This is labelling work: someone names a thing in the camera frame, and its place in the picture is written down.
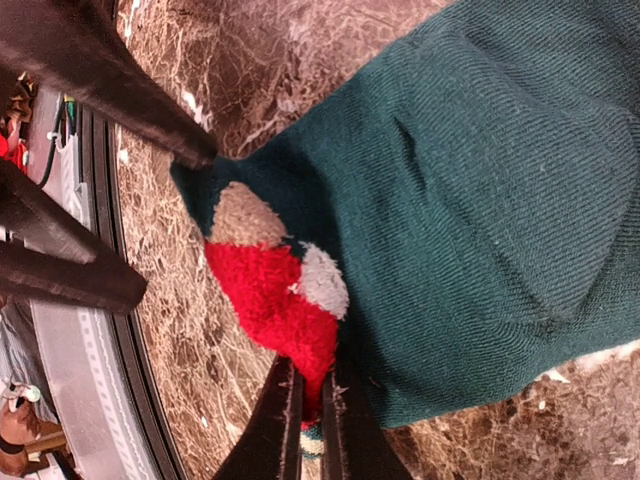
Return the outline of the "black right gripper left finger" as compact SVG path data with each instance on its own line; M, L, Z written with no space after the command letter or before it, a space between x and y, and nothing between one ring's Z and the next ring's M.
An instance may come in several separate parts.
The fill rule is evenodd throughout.
M297 480L304 381L292 361L274 359L249 422L215 480Z

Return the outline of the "dark green sock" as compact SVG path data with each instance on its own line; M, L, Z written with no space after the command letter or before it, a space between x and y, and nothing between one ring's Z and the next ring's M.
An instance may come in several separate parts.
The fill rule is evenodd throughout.
M241 327L394 428L639 336L639 5L459 1L242 160L171 176Z

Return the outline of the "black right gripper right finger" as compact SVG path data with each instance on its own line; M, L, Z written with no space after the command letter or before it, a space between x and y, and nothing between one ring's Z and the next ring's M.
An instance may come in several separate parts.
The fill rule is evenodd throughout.
M386 440L346 350L323 384L321 476L329 480L401 480L411 474Z

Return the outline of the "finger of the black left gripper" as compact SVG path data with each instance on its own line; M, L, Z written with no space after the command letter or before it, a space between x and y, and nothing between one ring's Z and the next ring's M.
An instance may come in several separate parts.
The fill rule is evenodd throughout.
M68 93L196 169L217 154L200 127L135 61L94 1L4 1L1 64Z
M146 292L136 270L7 161L1 226L23 241L1 243L6 295L126 314Z

